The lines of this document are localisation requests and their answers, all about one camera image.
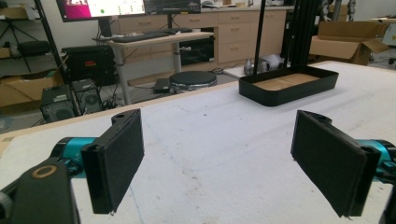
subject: floor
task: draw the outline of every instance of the floor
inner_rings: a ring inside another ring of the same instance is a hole
[[[396,58],[396,49],[390,49],[386,52],[373,55],[373,61],[368,64],[368,66],[395,70],[396,63],[389,64],[389,58]],[[221,70],[217,71],[218,84],[223,84],[231,81],[236,81],[235,77],[230,77],[228,75],[222,74]],[[144,101],[149,101],[161,97],[169,96],[173,93],[153,93],[152,87],[154,83],[148,83],[142,86],[135,87],[131,90],[133,96],[133,103],[140,103]],[[100,91],[101,99],[104,103],[123,106],[122,93],[120,86],[112,85],[103,87]],[[21,113],[18,115],[13,115],[5,117],[0,115],[0,134],[16,131],[19,129],[25,129],[44,123],[43,116],[40,110],[29,111],[26,113]]]

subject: cabinet drawer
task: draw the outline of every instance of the cabinet drawer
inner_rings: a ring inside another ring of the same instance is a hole
[[[218,13],[176,15],[174,22],[181,27],[205,28],[218,26]]]
[[[249,40],[249,22],[227,23],[219,26],[219,43]]]
[[[166,15],[155,15],[145,17],[131,17],[118,19],[120,34],[129,34],[142,30],[160,29],[166,26]]]
[[[247,57],[248,41],[219,45],[219,63],[244,60]]]
[[[219,12],[219,23],[250,21],[249,12]]]

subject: computer monitor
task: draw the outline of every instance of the computer monitor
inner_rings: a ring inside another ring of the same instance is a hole
[[[145,0],[146,13],[197,14],[201,13],[201,0]]]
[[[144,0],[56,0],[64,22],[98,20],[102,35],[111,36],[109,19],[145,15]]]

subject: keyboard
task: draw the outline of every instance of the keyboard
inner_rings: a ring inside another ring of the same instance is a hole
[[[169,35],[175,35],[177,32],[190,33],[190,32],[192,32],[192,29],[190,29],[188,27],[164,28],[164,29],[158,29],[158,30],[143,31],[143,34],[166,33]]]
[[[166,34],[166,33],[150,33],[150,34],[142,34],[142,35],[126,35],[126,36],[123,36],[123,37],[112,38],[112,40],[115,43],[131,43],[131,42],[147,40],[147,39],[154,39],[154,38],[164,37],[164,36],[169,36],[169,34]]]

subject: black stool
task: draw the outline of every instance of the black stool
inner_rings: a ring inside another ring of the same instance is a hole
[[[215,74],[200,71],[181,72],[169,77],[169,84],[174,92],[196,91],[216,86]]]

